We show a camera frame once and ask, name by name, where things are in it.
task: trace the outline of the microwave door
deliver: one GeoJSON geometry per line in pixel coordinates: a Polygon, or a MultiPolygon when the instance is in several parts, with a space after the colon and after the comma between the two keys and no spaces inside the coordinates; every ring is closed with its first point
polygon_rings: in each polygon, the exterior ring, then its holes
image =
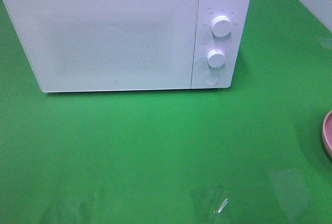
{"type": "Polygon", "coordinates": [[[190,88],[198,0],[5,0],[44,92],[190,88]]]}

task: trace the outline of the pink bowl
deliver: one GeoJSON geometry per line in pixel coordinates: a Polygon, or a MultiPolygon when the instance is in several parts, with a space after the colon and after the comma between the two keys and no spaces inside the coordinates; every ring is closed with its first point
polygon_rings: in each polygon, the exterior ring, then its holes
{"type": "Polygon", "coordinates": [[[330,111],[324,119],[322,137],[324,146],[332,158],[332,111],[330,111]]]}

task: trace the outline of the green surface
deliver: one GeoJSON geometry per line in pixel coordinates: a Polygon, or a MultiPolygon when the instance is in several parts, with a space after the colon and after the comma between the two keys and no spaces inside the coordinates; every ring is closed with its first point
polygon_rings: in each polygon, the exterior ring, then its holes
{"type": "Polygon", "coordinates": [[[0,3],[0,223],[197,223],[218,184],[234,223],[332,223],[329,37],[251,0],[229,89],[45,94],[0,3]]]}

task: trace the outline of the white knob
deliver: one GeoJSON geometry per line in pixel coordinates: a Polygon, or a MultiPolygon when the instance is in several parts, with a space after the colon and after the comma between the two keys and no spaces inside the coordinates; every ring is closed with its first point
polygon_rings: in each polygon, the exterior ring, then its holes
{"type": "Polygon", "coordinates": [[[207,53],[207,63],[210,67],[221,67],[225,64],[226,55],[220,49],[213,49],[207,53]]]}
{"type": "Polygon", "coordinates": [[[228,16],[220,15],[211,22],[212,32],[217,37],[227,36],[232,27],[232,22],[228,16]]]}

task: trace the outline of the microwave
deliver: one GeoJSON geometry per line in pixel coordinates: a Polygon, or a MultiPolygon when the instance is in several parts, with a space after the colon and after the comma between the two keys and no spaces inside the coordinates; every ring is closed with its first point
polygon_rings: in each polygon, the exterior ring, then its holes
{"type": "Polygon", "coordinates": [[[227,88],[250,0],[3,0],[43,92],[227,88]]]}

